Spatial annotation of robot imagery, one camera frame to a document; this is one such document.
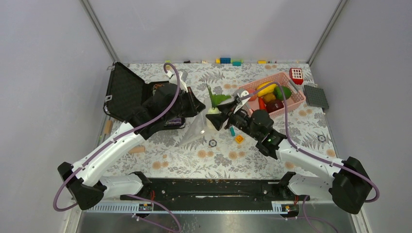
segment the red block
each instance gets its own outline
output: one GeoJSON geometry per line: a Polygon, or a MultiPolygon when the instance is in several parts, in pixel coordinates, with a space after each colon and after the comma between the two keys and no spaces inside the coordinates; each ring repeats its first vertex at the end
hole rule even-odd
{"type": "Polygon", "coordinates": [[[302,85],[303,72],[301,68],[291,68],[289,70],[289,77],[293,80],[295,84],[302,85]]]}

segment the gray floor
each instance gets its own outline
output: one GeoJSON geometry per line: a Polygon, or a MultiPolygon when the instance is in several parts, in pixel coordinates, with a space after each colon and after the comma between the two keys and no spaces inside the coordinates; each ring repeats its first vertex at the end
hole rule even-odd
{"type": "MultiPolygon", "coordinates": [[[[307,205],[308,216],[321,217],[331,222],[341,233],[356,232],[350,214],[334,204],[307,205]]],[[[279,220],[273,215],[177,215],[184,233],[312,233],[315,232],[305,219],[279,220]]],[[[177,229],[173,219],[166,214],[147,217],[170,228],[177,229]]],[[[313,220],[322,233],[334,233],[327,224],[313,220]]],[[[131,219],[130,214],[104,214],[84,212],[77,233],[167,233],[159,227],[131,219]]]]}

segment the small gear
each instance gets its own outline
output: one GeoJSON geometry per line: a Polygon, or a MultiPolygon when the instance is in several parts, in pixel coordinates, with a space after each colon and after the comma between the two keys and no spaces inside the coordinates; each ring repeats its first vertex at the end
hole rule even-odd
{"type": "Polygon", "coordinates": [[[212,140],[209,141],[209,146],[210,147],[215,147],[217,144],[218,144],[218,142],[216,142],[215,139],[212,139],[212,140]]]}
{"type": "Polygon", "coordinates": [[[319,140],[320,142],[325,142],[325,141],[326,141],[326,138],[325,138],[325,136],[323,136],[323,135],[319,135],[319,136],[318,136],[318,140],[319,140]]]}

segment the leafy green vegetable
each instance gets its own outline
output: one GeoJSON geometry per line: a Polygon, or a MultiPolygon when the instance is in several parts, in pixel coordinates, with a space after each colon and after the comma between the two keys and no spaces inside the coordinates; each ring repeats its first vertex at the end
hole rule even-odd
{"type": "Polygon", "coordinates": [[[209,96],[210,96],[210,102],[212,102],[212,108],[216,108],[221,102],[230,99],[230,96],[228,95],[214,95],[212,93],[212,90],[210,89],[210,86],[207,85],[207,90],[209,91],[209,96]]]}

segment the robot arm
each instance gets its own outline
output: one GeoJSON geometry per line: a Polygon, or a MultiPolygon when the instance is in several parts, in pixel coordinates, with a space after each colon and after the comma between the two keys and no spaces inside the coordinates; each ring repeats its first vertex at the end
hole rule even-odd
{"type": "Polygon", "coordinates": [[[171,79],[169,83],[158,88],[155,94],[141,106],[137,106],[135,114],[130,120],[122,123],[105,142],[89,155],[73,164],[64,162],[58,167],[58,172],[64,181],[70,175],[73,175],[75,171],[80,170],[67,183],[66,188],[82,210],[93,207],[103,198],[137,194],[145,182],[148,182],[142,173],[136,172],[126,176],[114,177],[105,177],[103,174],[131,148],[142,144],[155,132],[162,130],[166,121],[176,117],[194,117],[205,109],[205,105],[197,100],[191,88],[180,80],[181,90],[178,98],[162,118],[134,133],[119,138],[119,135],[148,122],[166,109],[176,93],[177,85],[176,81],[173,82],[173,80],[171,79]],[[86,160],[98,151],[100,151],[99,156],[83,166],[86,160]]]}
{"type": "Polygon", "coordinates": [[[292,162],[317,176],[305,177],[292,172],[287,173],[282,181],[287,183],[288,188],[294,194],[310,195],[311,198],[323,200],[332,199],[343,210],[357,214],[372,189],[371,185],[360,177],[332,165],[347,167],[369,178],[361,163],[352,157],[344,161],[338,158],[329,158],[305,148],[305,151],[314,157],[330,162],[324,163],[302,153],[299,148],[296,149],[292,146],[285,135],[272,128],[274,122],[266,111],[256,110],[251,116],[248,116],[248,113],[241,108],[248,100],[241,100],[241,98],[248,95],[247,91],[239,92],[233,102],[218,106],[220,114],[207,114],[206,118],[217,130],[220,130],[227,121],[225,129],[233,125],[254,138],[257,141],[256,147],[263,155],[292,162]]]}

